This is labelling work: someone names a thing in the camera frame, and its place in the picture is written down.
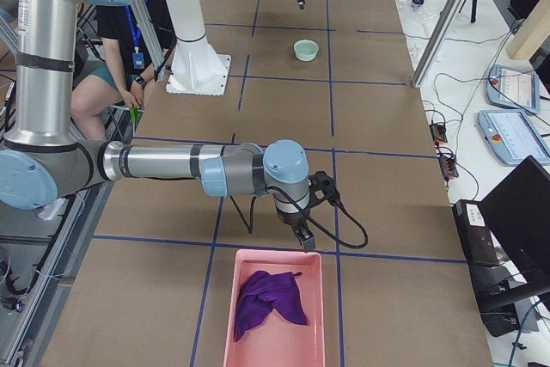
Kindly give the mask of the seated person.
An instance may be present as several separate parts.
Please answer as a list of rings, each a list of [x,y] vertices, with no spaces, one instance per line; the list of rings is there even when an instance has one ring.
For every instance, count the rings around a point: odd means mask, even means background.
[[[104,140],[101,114],[124,102],[129,108],[146,107],[155,83],[155,69],[143,30],[128,6],[96,8],[98,34],[106,63],[92,71],[73,90],[71,118],[80,133]]]

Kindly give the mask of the white power strip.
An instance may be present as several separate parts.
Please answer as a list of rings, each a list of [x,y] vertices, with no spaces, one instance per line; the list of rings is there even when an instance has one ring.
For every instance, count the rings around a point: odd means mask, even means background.
[[[37,210],[37,217],[42,221],[53,220],[64,206],[66,199],[59,198],[53,200],[50,204],[41,206]]]

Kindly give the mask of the upper teach pendant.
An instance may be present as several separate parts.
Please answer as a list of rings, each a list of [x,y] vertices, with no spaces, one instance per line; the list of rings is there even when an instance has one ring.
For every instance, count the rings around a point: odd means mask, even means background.
[[[498,107],[518,108],[539,114],[540,78],[533,70],[519,71],[495,64],[488,75],[486,94],[489,102]]]

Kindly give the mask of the orange connector block lower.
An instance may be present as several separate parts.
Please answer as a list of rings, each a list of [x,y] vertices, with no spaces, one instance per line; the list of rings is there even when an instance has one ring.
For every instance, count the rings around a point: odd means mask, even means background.
[[[455,158],[450,154],[440,154],[438,156],[439,167],[445,180],[453,180],[459,177]]]

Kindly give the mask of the lower teach pendant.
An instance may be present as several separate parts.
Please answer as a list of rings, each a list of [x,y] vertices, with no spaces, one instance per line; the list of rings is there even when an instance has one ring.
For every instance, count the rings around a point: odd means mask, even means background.
[[[481,110],[477,121],[485,140],[505,165],[517,166],[528,156],[549,164],[549,147],[520,109]]]

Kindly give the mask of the orange connector block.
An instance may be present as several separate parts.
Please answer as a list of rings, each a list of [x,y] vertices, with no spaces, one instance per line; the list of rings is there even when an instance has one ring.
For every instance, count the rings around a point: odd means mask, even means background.
[[[445,124],[431,123],[429,127],[430,127],[432,139],[436,146],[440,144],[446,144],[448,142],[447,135],[446,135],[447,129]]]
[[[438,156],[439,167],[445,180],[453,180],[459,177],[455,158],[450,154],[440,154]]]

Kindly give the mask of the black computer monitor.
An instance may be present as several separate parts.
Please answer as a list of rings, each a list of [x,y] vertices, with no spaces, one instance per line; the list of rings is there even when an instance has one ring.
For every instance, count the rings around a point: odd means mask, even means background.
[[[480,211],[520,271],[549,274],[549,173],[532,156],[480,201]]]

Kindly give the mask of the purple cloth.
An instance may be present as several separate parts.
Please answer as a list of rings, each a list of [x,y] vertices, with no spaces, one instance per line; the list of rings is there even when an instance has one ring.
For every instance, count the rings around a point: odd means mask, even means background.
[[[234,341],[261,325],[275,309],[285,320],[307,325],[296,279],[301,272],[254,272],[240,288],[235,308]]]

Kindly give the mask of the teach pendant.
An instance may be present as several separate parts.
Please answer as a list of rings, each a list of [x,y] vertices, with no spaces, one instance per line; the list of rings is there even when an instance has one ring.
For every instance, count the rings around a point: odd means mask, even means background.
[[[485,140],[505,165],[517,166],[528,156],[549,164],[549,147],[520,109],[481,110],[477,121]]]
[[[488,75],[486,94],[489,102],[498,107],[518,108],[539,114],[540,78],[533,70],[519,71],[495,64]]]

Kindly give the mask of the mint green bowl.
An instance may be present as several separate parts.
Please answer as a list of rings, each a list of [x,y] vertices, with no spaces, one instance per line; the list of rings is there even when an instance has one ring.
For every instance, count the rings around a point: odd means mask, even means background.
[[[317,57],[319,46],[313,40],[298,40],[293,45],[293,51],[297,60],[311,62]]]

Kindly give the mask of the black desktop box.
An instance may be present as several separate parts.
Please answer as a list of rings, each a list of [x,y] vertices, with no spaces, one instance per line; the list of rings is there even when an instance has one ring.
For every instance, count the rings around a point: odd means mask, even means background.
[[[452,206],[452,211],[469,265],[496,267],[509,261],[506,252],[494,243],[478,201],[460,199]]]

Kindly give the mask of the orange connector block upper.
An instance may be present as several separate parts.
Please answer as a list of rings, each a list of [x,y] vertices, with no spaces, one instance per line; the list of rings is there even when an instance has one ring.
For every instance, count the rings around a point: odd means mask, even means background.
[[[431,123],[429,127],[430,127],[432,139],[436,146],[440,144],[446,144],[448,142],[447,135],[446,135],[447,129],[445,124]]]

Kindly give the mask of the pink plastic bin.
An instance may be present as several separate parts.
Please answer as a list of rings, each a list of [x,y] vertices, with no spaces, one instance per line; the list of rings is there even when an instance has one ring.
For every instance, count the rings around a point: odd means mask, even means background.
[[[273,310],[258,327],[234,341],[240,288],[256,271],[301,272],[296,279],[307,325],[288,322]],[[321,256],[318,253],[240,249],[234,279],[223,364],[225,366],[323,366],[325,364]]]

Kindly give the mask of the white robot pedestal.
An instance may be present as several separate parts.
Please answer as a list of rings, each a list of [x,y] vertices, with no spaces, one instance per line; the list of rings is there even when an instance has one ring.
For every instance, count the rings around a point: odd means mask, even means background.
[[[167,83],[170,94],[222,96],[231,56],[207,39],[200,0],[166,0],[176,45]]]

